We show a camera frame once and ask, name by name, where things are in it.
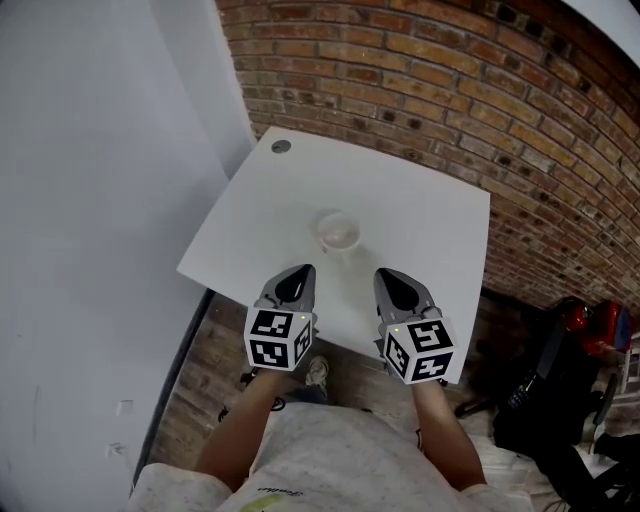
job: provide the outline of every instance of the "sneaker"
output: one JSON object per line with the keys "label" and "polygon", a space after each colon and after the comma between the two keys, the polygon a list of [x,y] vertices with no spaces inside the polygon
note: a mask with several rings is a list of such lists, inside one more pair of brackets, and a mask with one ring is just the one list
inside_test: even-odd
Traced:
{"label": "sneaker", "polygon": [[309,363],[309,370],[304,382],[307,386],[320,386],[324,394],[327,394],[327,375],[329,375],[329,363],[322,356],[316,356]]}

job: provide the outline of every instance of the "white table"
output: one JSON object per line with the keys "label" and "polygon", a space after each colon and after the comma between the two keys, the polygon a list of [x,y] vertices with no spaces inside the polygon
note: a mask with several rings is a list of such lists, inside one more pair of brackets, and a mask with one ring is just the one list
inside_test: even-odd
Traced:
{"label": "white table", "polygon": [[[291,149],[274,153],[286,139]],[[361,227],[348,262],[324,254],[314,225],[342,210]],[[266,281],[311,263],[317,270],[319,336],[379,359],[373,275],[379,267],[423,283],[451,318],[460,349],[447,379],[458,382],[482,284],[489,194],[370,149],[270,128],[231,180],[178,271],[251,306]]]}

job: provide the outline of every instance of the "person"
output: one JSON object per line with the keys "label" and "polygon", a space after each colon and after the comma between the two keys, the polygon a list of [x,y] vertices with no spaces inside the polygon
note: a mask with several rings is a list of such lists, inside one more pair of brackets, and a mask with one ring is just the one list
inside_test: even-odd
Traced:
{"label": "person", "polygon": [[327,360],[271,412],[286,373],[261,369],[206,441],[193,471],[146,466],[130,512],[530,512],[486,483],[437,381],[411,386],[422,450],[370,412],[327,405]]}

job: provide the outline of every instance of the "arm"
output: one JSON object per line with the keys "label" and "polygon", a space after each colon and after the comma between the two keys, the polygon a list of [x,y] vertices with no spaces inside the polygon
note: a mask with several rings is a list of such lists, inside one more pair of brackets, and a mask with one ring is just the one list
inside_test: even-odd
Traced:
{"label": "arm", "polygon": [[422,451],[458,491],[486,484],[478,452],[454,416],[437,381],[411,386],[422,431]]}
{"label": "arm", "polygon": [[200,452],[195,471],[215,476],[236,492],[249,474],[285,372],[261,370]]}

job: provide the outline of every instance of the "brick wall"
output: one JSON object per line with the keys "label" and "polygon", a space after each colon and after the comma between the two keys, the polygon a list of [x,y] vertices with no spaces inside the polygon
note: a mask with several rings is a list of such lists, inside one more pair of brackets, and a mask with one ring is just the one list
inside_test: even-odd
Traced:
{"label": "brick wall", "polygon": [[217,5],[258,136],[335,137],[482,187],[487,287],[640,313],[640,73],[565,4]]}

